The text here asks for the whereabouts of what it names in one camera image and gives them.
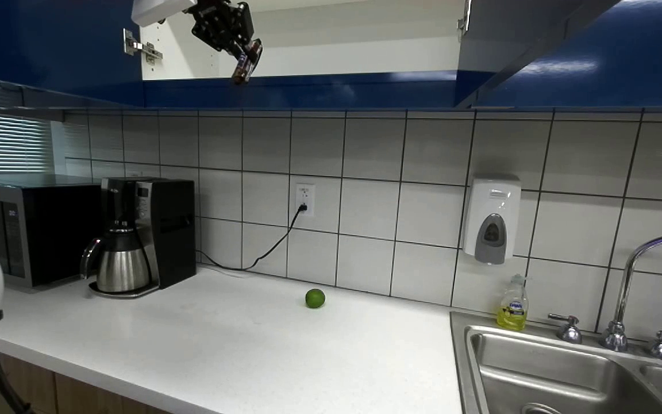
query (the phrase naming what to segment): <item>black coffee maker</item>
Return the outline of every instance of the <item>black coffee maker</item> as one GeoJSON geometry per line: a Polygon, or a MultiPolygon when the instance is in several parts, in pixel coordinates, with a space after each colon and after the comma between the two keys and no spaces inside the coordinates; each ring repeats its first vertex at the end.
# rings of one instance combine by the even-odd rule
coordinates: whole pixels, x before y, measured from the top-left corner
{"type": "Polygon", "coordinates": [[[84,252],[98,294],[144,297],[195,274],[193,182],[103,180],[102,190],[106,233],[84,252]]]}

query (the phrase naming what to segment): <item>green ball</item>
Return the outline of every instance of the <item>green ball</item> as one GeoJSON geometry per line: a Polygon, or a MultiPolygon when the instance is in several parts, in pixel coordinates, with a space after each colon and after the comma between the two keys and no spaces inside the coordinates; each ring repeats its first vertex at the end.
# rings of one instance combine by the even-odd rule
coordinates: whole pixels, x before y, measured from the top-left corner
{"type": "Polygon", "coordinates": [[[322,309],[326,303],[324,289],[309,289],[307,293],[307,306],[309,309],[322,309]]]}

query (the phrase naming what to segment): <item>white tile wall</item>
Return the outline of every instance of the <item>white tile wall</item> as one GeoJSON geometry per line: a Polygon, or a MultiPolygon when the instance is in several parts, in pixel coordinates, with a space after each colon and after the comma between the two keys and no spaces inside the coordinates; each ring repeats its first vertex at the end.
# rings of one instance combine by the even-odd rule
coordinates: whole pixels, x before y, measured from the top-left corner
{"type": "MultiPolygon", "coordinates": [[[[602,327],[631,249],[662,234],[662,112],[130,112],[70,115],[53,135],[70,175],[193,180],[200,247],[223,264],[265,252],[295,214],[295,184],[316,184],[316,218],[300,217],[257,271],[477,312],[522,271],[533,320],[602,327]],[[458,250],[477,175],[526,188],[504,266],[458,250]]],[[[662,249],[637,266],[652,274],[627,329],[652,333],[662,249]]]]}

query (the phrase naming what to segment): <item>white countertop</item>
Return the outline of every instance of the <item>white countertop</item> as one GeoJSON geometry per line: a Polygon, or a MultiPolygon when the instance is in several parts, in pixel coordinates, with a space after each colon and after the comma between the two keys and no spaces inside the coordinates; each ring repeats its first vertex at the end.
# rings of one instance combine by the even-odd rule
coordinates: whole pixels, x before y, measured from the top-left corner
{"type": "Polygon", "coordinates": [[[168,411],[460,414],[446,309],[200,270],[144,298],[6,294],[2,351],[168,411]]]}

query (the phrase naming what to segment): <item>soap dispenser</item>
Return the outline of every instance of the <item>soap dispenser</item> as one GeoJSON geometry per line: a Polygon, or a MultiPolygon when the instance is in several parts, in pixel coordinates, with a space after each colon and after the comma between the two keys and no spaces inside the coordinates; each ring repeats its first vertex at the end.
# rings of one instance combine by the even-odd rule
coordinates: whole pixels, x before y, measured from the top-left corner
{"type": "Polygon", "coordinates": [[[464,220],[468,255],[491,264],[515,255],[519,196],[515,180],[475,180],[464,220]]]}

